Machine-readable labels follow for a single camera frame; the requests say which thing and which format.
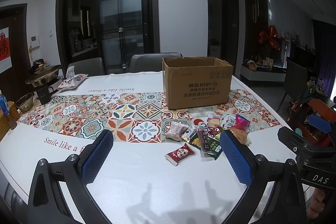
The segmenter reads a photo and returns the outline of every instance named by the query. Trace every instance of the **glass door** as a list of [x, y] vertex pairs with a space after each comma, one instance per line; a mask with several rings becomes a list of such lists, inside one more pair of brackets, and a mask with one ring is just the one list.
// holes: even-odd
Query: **glass door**
[[105, 70], [126, 73], [134, 54], [154, 52], [149, 44], [149, 0], [98, 0]]

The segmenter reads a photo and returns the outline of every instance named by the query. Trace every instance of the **purple curtain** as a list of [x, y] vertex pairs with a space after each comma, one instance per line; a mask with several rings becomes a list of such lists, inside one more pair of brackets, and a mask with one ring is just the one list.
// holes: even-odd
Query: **purple curtain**
[[336, 26], [313, 20], [316, 68], [325, 80], [324, 89], [330, 96], [336, 76]]

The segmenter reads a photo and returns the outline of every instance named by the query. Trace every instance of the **tile pattern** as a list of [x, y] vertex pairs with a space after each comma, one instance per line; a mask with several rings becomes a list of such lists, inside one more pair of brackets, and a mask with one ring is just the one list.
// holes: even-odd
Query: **tile pattern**
[[55, 96], [46, 105], [34, 98], [33, 108], [21, 113], [19, 121], [80, 138], [96, 139], [106, 128], [115, 141], [158, 143], [171, 141], [163, 133], [172, 121], [206, 126], [209, 112], [220, 115], [225, 127], [233, 125], [235, 115], [240, 114], [251, 122], [249, 132], [280, 124], [244, 90], [231, 90], [226, 104], [178, 110], [168, 109], [161, 92]]

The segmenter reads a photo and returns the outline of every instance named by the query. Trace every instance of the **red chair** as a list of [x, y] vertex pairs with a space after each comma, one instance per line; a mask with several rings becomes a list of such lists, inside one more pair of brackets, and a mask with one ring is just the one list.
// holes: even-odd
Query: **red chair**
[[303, 108], [303, 105], [299, 105], [293, 111], [291, 116], [288, 118], [287, 122], [292, 128], [299, 128], [302, 131], [302, 136], [306, 138], [311, 144], [318, 147], [328, 147], [332, 145], [331, 139], [328, 134], [323, 134], [318, 140], [305, 128], [297, 117], [302, 117], [302, 110], [306, 109], [303, 118], [305, 119], [309, 114], [319, 114], [323, 119], [335, 122], [336, 121], [336, 112], [329, 108], [324, 102], [319, 99], [310, 99], [306, 103], [308, 108]]

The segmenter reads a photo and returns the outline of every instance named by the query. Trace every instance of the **glass bowl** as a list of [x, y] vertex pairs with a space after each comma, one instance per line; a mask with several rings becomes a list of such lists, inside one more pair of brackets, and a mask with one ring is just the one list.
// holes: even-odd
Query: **glass bowl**
[[24, 113], [30, 110], [33, 107], [33, 94], [28, 93], [25, 96], [18, 99], [18, 101], [15, 103], [15, 105], [18, 107], [18, 109]]

